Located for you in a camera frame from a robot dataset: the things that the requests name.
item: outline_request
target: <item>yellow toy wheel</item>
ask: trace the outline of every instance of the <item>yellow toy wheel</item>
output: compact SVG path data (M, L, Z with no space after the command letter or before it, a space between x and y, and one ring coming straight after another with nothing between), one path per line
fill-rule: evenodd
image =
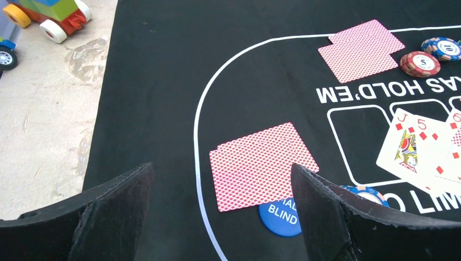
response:
M17 26L25 28L28 27L32 21L29 16L24 13L19 7L14 4L9 4L3 8L5 15Z

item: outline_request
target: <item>toy truck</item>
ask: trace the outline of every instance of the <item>toy truck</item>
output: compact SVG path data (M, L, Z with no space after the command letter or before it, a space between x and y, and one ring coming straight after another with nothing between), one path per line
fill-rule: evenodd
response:
M15 43L0 36L0 71L11 70L17 66L15 48Z
M17 26L40 23L40 30L60 44L91 20L88 6L81 0L8 0L5 15Z

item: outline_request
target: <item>poker table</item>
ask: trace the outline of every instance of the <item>poker table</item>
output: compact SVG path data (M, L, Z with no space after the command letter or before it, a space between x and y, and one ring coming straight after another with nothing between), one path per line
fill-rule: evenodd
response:
M291 122L330 182L461 221L459 196L430 197L376 165L396 109L441 121L461 109L461 63L429 78L395 68L341 84L317 51L376 19L405 44L391 55L398 62L426 39L461 39L460 9L457 0L119 0L83 189L153 163L136 260L306 260L302 236L273 234L257 206L218 211L209 158Z

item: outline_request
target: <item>concrete floor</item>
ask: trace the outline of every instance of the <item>concrete floor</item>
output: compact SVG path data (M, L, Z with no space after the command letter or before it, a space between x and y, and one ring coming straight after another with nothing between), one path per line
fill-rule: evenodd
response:
M82 191L117 5L83 1L84 30L60 45L38 24L21 30L20 64L0 79L0 219Z

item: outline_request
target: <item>toy wheel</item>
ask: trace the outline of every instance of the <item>toy wheel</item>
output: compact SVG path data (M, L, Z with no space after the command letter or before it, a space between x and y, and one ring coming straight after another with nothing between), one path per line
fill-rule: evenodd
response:
M78 9L83 13L85 16L86 22L90 21L93 18L93 14L91 13L90 8L83 3L81 0L75 0L75 3L77 4Z
M28 27L32 23L29 16L14 4L4 7L3 12L15 25L21 28Z
M45 20L40 24L40 30L53 42L60 44L67 38L66 32L55 22Z
M0 70L11 70L17 66L17 57L13 50L0 47Z

